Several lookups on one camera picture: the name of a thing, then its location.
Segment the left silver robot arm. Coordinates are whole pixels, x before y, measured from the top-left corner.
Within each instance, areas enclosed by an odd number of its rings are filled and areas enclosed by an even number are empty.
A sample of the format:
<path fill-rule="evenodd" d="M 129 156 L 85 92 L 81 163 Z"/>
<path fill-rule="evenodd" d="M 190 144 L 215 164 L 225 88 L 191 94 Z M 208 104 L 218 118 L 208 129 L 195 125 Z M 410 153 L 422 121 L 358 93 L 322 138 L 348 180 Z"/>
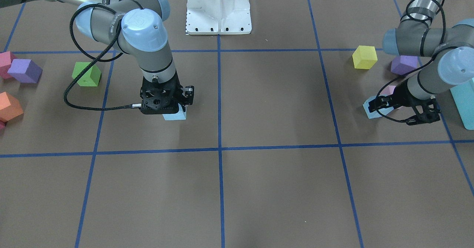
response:
<path fill-rule="evenodd" d="M 411 0 L 397 28 L 386 32 L 383 49 L 396 56 L 429 57 L 431 62 L 396 86 L 393 94 L 369 103 L 373 113 L 382 108 L 423 108 L 437 113 L 434 98 L 473 78 L 473 19 L 451 28 L 432 28 L 443 14 L 442 0 Z"/>

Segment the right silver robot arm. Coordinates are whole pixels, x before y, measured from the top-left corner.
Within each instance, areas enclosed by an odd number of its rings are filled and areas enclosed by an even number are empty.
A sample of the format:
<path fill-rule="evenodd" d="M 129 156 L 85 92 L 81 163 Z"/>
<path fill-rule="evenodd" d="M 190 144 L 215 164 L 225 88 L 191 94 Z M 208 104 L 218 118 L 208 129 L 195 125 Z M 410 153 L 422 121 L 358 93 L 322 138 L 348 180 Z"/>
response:
<path fill-rule="evenodd" d="M 1 0 L 1 7 L 36 0 Z M 170 15 L 168 0 L 45 0 L 76 4 L 78 9 L 70 20 L 85 36 L 107 45 L 80 76 L 105 52 L 117 49 L 120 55 L 134 56 L 141 71 L 143 83 L 141 103 L 115 107 L 115 110 L 138 108 L 143 114 L 184 113 L 193 103 L 194 87 L 180 85 L 173 55 L 168 43 L 164 21 Z"/>

